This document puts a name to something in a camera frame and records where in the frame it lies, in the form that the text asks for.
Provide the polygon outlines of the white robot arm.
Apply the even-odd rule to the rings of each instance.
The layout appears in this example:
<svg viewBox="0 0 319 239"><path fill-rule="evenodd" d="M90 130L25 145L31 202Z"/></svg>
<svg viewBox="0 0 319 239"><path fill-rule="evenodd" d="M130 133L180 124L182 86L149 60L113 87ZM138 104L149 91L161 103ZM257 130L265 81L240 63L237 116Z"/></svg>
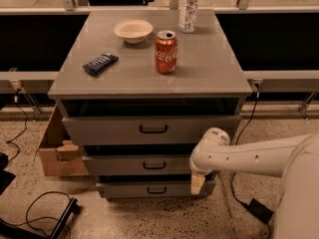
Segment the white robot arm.
<svg viewBox="0 0 319 239"><path fill-rule="evenodd" d="M213 171L280 179L272 239L319 239L319 134L232 145L228 134L210 128L193 149L190 192L198 194Z"/></svg>

